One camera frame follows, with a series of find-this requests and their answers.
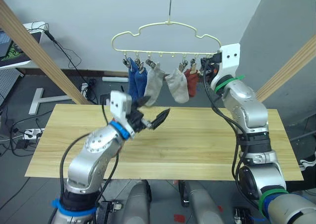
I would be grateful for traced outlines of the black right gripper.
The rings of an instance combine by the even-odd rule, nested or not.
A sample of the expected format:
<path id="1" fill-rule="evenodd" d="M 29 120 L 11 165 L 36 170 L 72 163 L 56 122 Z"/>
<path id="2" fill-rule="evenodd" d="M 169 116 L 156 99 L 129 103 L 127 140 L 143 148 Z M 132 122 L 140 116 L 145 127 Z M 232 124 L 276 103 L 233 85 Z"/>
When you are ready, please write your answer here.
<path id="1" fill-rule="evenodd" d="M 212 57 L 203 57 L 200 59 L 201 67 L 199 69 L 200 73 L 208 72 L 218 73 L 220 63 L 222 62 L 222 53 L 218 52 Z"/>

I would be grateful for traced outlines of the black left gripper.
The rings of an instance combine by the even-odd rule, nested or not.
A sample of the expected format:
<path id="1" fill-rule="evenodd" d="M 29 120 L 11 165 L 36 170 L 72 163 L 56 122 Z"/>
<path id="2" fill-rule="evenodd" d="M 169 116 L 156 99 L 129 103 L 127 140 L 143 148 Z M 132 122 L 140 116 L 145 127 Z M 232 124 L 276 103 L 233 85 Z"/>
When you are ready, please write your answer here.
<path id="1" fill-rule="evenodd" d="M 160 112 L 153 121 L 149 122 L 144 120 L 144 114 L 138 110 L 138 107 L 144 106 L 150 98 L 151 96 L 149 95 L 139 98 L 137 100 L 137 106 L 132 105 L 131 111 L 127 115 L 127 122 L 133 128 L 135 133 L 139 133 L 144 129 L 155 130 L 165 121 L 170 112 L 170 108 L 168 108 Z"/>

